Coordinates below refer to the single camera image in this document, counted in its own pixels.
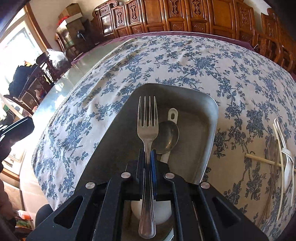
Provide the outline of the metal fork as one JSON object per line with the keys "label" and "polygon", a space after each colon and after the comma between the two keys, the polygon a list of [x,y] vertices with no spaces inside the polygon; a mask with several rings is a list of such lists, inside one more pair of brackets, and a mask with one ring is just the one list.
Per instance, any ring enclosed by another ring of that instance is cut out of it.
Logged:
{"label": "metal fork", "polygon": [[156,221],[153,204],[153,182],[151,150],[159,133],[158,110],[155,98],[140,97],[137,111],[137,135],[144,145],[144,170],[142,184],[142,209],[138,233],[140,237],[151,239],[156,235]]}

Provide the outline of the grey metal utensil tray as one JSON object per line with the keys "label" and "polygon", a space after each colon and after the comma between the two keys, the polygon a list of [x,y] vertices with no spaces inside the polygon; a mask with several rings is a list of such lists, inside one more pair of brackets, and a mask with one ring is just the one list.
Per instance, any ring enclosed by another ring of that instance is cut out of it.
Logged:
{"label": "grey metal utensil tray", "polygon": [[[93,240],[98,216],[98,204],[93,202],[97,185],[108,182],[123,172],[129,161],[137,160],[143,143],[137,135],[137,103],[140,97],[155,98],[159,121],[168,116],[170,108],[178,113],[179,140],[167,162],[170,171],[184,178],[195,188],[196,208],[199,183],[211,154],[218,120],[218,106],[214,99],[199,91],[161,84],[145,84],[137,88],[112,121],[88,162],[75,190],[81,206],[77,219],[81,220],[74,240]],[[140,240],[138,226],[124,228],[130,203],[125,202],[121,240]],[[163,240],[173,232],[173,216],[157,227],[155,240]]]}

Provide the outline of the light wooden chopstick crosswise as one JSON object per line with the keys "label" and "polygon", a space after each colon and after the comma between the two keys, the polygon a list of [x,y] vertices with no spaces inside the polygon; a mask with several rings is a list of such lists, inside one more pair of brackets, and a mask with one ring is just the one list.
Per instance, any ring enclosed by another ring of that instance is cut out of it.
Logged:
{"label": "light wooden chopstick crosswise", "polygon": [[276,165],[278,167],[281,167],[281,164],[280,163],[275,164],[274,161],[271,161],[271,160],[268,160],[268,159],[265,159],[265,158],[261,158],[261,157],[258,157],[258,156],[254,156],[252,154],[245,154],[245,157],[246,158],[253,159],[255,161],[260,161],[260,162],[263,162],[263,163],[267,163],[269,165],[274,165],[274,166]]}

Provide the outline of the light wooden chopstick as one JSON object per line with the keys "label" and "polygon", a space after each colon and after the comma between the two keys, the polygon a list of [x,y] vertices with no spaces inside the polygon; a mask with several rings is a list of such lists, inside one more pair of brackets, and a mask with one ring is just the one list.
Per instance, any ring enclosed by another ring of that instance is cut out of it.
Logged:
{"label": "light wooden chopstick", "polygon": [[284,163],[283,163],[283,156],[282,156],[282,152],[281,152],[281,140],[280,140],[280,128],[278,125],[278,120],[277,118],[274,119],[273,121],[273,130],[274,130],[274,134],[275,134],[275,140],[277,142],[277,146],[278,146],[278,156],[280,157],[280,169],[281,169],[281,186],[280,186],[280,205],[279,205],[279,209],[278,209],[278,213],[277,213],[277,219],[276,221],[278,221],[280,219],[280,213],[281,213],[281,208],[282,208],[282,202],[283,202],[283,193],[284,193]]}

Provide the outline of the metal spoon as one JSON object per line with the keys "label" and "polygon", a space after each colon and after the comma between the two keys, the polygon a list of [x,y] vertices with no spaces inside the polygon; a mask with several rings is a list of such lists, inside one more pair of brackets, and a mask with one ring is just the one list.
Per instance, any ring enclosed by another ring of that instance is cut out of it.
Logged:
{"label": "metal spoon", "polygon": [[159,124],[159,133],[152,142],[152,150],[156,150],[159,155],[171,151],[179,140],[179,128],[171,120],[162,121]]}
{"label": "metal spoon", "polygon": [[275,138],[272,136],[269,138],[269,141],[266,146],[265,157],[269,160],[274,162],[275,164],[278,163],[278,151],[277,151],[277,142]]}

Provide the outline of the metal spoon in tray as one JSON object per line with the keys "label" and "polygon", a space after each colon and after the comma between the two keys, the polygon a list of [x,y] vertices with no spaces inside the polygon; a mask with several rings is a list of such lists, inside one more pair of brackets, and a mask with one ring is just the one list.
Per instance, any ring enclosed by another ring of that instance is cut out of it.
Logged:
{"label": "metal spoon in tray", "polygon": [[159,133],[152,142],[152,150],[156,150],[159,155],[171,151],[179,140],[179,128],[171,120],[162,121],[159,124]]}

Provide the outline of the black bag on chair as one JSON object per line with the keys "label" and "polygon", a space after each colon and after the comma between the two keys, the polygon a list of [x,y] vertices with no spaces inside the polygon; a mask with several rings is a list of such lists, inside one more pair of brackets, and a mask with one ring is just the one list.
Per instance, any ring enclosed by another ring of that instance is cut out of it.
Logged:
{"label": "black bag on chair", "polygon": [[14,73],[13,81],[9,85],[10,96],[19,98],[25,92],[25,89],[30,87],[40,72],[41,68],[37,64],[18,66]]}

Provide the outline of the wooden chair by window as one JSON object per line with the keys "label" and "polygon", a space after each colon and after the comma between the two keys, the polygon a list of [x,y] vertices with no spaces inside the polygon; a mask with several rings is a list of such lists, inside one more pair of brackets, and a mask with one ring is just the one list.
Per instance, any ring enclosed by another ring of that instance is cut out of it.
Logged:
{"label": "wooden chair by window", "polygon": [[25,89],[19,98],[10,96],[9,88],[8,94],[4,95],[4,98],[16,103],[31,115],[55,83],[71,67],[71,62],[63,52],[52,49],[48,49],[38,56],[35,64],[41,68],[41,72],[37,74],[30,87]]}

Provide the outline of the blue floral tablecloth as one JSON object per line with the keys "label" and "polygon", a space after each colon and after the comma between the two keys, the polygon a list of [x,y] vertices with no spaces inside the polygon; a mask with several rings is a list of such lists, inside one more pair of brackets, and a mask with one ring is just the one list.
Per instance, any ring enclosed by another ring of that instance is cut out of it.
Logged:
{"label": "blue floral tablecloth", "polygon": [[[103,135],[131,94],[148,83],[202,91],[219,107],[213,151],[204,180],[212,183],[258,225],[268,197],[270,166],[244,157],[263,156],[278,119],[295,152],[295,81],[276,63],[246,48],[194,36],[130,39],[100,59],[66,96],[41,135],[33,155],[35,176],[50,206],[71,195]],[[276,173],[270,217],[262,231],[270,240],[291,226],[292,184],[283,193]]]}

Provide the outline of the purple bench cushion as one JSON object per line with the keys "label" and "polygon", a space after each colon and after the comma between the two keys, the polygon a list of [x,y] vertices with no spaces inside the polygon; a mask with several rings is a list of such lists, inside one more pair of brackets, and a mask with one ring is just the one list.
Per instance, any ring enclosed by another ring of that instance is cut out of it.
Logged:
{"label": "purple bench cushion", "polygon": [[[235,40],[227,37],[222,37],[222,36],[217,36],[217,35],[211,35],[211,34],[203,34],[203,33],[194,33],[194,32],[182,32],[182,31],[162,31],[162,32],[151,32],[151,33],[140,33],[140,34],[135,34],[135,35],[127,35],[111,40],[106,40],[102,43],[99,43],[95,48],[105,46],[107,44],[111,43],[116,43],[116,42],[123,42],[127,41],[132,38],[137,38],[137,37],[144,37],[144,36],[194,36],[194,37],[205,37],[205,38],[210,38],[210,39],[215,39],[215,40],[220,40],[224,42],[228,42],[234,45],[238,45],[241,47],[244,47],[246,49],[249,49],[251,51],[254,51],[254,48],[249,44],[248,42],[245,41],[240,41],[240,40]],[[85,55],[91,53],[92,51],[95,50],[93,48],[92,50],[80,54],[75,60],[71,62],[71,65],[74,66],[81,58],[83,58]]]}

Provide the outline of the white plastic fork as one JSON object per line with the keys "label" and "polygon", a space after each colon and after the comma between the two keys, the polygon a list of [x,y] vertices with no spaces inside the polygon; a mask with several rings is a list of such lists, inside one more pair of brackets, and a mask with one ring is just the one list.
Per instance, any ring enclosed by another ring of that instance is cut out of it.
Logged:
{"label": "white plastic fork", "polygon": [[292,179],[291,179],[291,182],[290,182],[290,184],[292,183],[290,206],[292,206],[293,205],[293,195],[294,195],[294,176],[293,176],[293,173],[294,173],[294,171],[293,171],[294,160],[293,160],[291,151],[287,148],[287,144],[286,144],[285,139],[283,137],[283,133],[281,131],[281,128],[280,128],[279,135],[280,135],[280,140],[281,140],[281,152],[282,152],[282,155],[285,157],[284,168],[286,166],[287,160],[290,160],[292,162]]}

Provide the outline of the stacked cardboard boxes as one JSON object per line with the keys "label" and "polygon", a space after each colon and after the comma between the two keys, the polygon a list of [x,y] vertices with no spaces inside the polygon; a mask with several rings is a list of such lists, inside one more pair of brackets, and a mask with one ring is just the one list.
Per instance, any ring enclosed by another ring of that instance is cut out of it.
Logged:
{"label": "stacked cardboard boxes", "polygon": [[68,5],[58,16],[56,34],[66,46],[78,45],[84,40],[85,28],[82,24],[83,15],[79,4]]}

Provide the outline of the carved wooden bench back left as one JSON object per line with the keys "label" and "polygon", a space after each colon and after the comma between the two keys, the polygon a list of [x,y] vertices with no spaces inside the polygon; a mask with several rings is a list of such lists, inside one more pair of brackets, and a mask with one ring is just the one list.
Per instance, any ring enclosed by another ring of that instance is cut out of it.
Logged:
{"label": "carved wooden bench back left", "polygon": [[92,15],[92,29],[100,42],[168,30],[163,1],[107,1],[97,6]]}

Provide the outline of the carved wooden bench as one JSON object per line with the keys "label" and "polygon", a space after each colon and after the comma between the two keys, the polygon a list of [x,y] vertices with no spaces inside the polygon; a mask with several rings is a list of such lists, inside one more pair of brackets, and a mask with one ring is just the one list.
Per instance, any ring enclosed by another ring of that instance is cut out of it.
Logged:
{"label": "carved wooden bench", "polygon": [[97,6],[92,15],[92,29],[100,42],[168,30],[163,1],[107,1]]}
{"label": "carved wooden bench", "polygon": [[253,8],[244,1],[164,1],[168,31],[212,34],[252,42],[255,29]]}
{"label": "carved wooden bench", "polygon": [[261,14],[263,32],[254,32],[255,51],[295,74],[295,40],[272,8]]}

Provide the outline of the carved wooden bench right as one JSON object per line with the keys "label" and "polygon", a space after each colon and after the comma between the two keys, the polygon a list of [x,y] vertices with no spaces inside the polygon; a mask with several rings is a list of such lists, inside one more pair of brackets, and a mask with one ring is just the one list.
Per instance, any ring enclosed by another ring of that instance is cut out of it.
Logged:
{"label": "carved wooden bench right", "polygon": [[254,32],[255,51],[295,74],[295,40],[272,8],[261,14],[263,32]]}

